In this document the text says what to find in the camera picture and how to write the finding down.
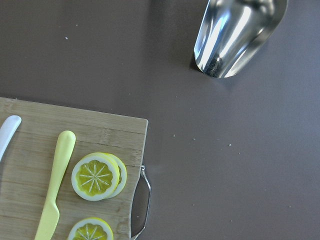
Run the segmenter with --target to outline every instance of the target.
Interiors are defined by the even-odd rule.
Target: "table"
[[[225,79],[194,64],[206,4],[2,1],[0,96],[149,120],[140,240],[318,240],[320,1]]]

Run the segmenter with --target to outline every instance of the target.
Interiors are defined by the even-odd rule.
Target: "bamboo board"
[[[22,123],[0,162],[0,239],[33,240],[46,199],[59,133],[70,130],[76,143],[58,197],[60,218],[52,240],[67,238],[73,225],[88,217],[109,223],[115,240],[131,237],[131,208],[140,177],[148,121],[70,107],[0,97],[0,125],[10,115]],[[90,202],[73,190],[76,163],[93,152],[118,156],[127,183],[114,198]]]

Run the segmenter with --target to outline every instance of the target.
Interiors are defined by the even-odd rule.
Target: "silver scoop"
[[[236,75],[285,15],[288,0],[209,0],[194,46],[198,68],[215,78]]]

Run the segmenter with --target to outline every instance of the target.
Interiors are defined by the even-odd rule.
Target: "wood grain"
[[[45,202],[57,138],[70,130],[76,143],[62,181],[58,226],[52,240],[66,239],[83,218],[107,221],[115,240],[131,237],[131,208],[145,147],[146,119],[0,97],[0,124],[10,115],[22,123],[0,162],[0,238],[32,240]],[[93,152],[118,156],[127,167],[127,183],[114,198],[90,202],[71,185],[76,163]]]

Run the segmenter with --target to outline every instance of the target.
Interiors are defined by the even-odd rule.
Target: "toy lemon slice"
[[[85,218],[76,223],[67,240],[113,240],[109,224],[98,217]]]
[[[119,167],[112,157],[101,152],[84,156],[71,175],[74,191],[83,199],[99,201],[110,196],[119,183]]]
[[[125,164],[117,156],[115,156],[111,153],[105,153],[105,154],[108,157],[111,157],[116,162],[116,164],[119,167],[119,172],[120,172],[118,186],[116,187],[114,192],[107,197],[108,199],[110,199],[110,198],[117,196],[124,189],[126,182],[127,182],[127,169],[126,169]]]

